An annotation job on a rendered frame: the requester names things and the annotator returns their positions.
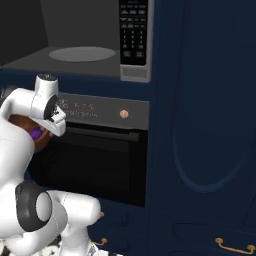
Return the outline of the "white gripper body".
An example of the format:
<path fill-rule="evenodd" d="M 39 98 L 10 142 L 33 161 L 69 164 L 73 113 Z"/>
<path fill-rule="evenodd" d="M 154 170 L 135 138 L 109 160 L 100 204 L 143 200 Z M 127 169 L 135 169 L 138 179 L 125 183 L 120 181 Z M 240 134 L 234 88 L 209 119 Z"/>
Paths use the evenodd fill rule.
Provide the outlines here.
<path fill-rule="evenodd" d="M 49 132 L 54 134 L 55 136 L 62 136 L 66 130 L 66 114 L 59 113 L 57 115 L 53 115 L 50 119 L 42 120 L 42 119 L 34 119 L 34 121 L 47 129 Z"/>

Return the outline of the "purple eggplant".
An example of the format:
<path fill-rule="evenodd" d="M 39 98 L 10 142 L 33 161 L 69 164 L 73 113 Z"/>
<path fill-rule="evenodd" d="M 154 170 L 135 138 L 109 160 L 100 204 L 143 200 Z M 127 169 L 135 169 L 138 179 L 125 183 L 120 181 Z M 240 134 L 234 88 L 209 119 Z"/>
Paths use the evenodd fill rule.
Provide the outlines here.
<path fill-rule="evenodd" d="M 34 129 L 30 132 L 30 135 L 31 135 L 31 137 L 32 137 L 33 140 L 39 139 L 42 134 L 43 134 L 43 131 L 42 131 L 40 128 L 38 128 L 38 127 L 34 128 Z"/>

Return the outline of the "brown bowl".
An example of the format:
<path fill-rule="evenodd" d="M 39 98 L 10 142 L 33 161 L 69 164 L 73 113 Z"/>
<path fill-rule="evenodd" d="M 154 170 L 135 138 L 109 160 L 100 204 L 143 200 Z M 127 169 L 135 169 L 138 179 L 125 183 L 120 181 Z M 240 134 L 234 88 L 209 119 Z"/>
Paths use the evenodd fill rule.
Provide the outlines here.
<path fill-rule="evenodd" d="M 9 118 L 9 121 L 14 125 L 24 129 L 29 135 L 30 135 L 30 132 L 36 127 L 40 128 L 43 131 L 43 134 L 39 139 L 33 140 L 35 144 L 35 153 L 44 149 L 49 143 L 49 141 L 51 140 L 50 132 L 47 129 L 41 127 L 39 124 L 37 124 L 33 120 L 31 120 L 29 117 L 20 116 L 20 115 L 11 115 Z"/>

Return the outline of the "grey microwave turntable plate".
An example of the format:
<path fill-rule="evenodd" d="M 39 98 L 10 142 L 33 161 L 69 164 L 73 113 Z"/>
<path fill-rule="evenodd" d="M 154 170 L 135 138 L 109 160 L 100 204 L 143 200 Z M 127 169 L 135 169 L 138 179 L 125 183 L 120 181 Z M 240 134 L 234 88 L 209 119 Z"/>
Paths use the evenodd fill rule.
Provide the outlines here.
<path fill-rule="evenodd" d="M 49 53 L 49 57 L 63 62 L 95 62 L 109 59 L 116 54 L 114 50 L 102 47 L 68 47 Z"/>

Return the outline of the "grey microwave oven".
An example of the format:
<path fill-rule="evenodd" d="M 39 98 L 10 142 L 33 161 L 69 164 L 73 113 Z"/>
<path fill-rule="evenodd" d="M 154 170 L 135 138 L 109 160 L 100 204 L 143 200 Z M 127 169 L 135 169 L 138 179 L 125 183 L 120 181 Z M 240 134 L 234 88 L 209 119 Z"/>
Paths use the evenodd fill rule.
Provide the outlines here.
<path fill-rule="evenodd" d="M 0 67 L 151 80 L 154 0 L 0 0 Z M 102 47 L 116 54 L 63 62 L 49 53 Z"/>

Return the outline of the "dark blue tall cupboard door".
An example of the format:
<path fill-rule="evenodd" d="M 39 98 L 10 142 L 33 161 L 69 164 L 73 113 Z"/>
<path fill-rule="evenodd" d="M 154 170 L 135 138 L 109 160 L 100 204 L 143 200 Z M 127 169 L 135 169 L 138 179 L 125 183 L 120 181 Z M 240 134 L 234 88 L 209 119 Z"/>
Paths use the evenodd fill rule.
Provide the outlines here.
<path fill-rule="evenodd" d="M 256 229 L 256 0 L 164 0 L 152 198 Z"/>

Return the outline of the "black built-in oven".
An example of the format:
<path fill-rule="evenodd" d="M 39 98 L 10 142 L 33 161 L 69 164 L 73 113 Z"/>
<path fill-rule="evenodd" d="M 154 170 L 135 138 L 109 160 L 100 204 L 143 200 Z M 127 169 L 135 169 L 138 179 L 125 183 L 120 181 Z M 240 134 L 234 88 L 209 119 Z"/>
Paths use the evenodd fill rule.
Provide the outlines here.
<path fill-rule="evenodd" d="M 150 105 L 147 101 L 61 93 L 59 106 L 68 127 L 130 131 L 139 140 L 124 141 L 65 132 L 53 137 L 30 165 L 37 184 L 143 207 Z M 122 119 L 121 110 L 129 117 Z"/>

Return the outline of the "dark blue wide drawer front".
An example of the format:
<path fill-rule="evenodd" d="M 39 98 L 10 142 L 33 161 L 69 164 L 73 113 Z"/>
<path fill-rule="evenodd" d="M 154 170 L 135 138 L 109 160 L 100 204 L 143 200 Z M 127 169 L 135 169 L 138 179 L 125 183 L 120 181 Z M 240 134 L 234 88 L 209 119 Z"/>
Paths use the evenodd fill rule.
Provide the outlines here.
<path fill-rule="evenodd" d="M 246 250 L 249 244 L 256 246 L 256 234 L 195 223 L 175 224 L 173 234 L 190 249 L 200 249 L 209 256 L 256 256 L 256 252 L 253 255 L 244 255 L 226 251 L 215 243 L 215 239 L 221 237 L 224 246 Z"/>

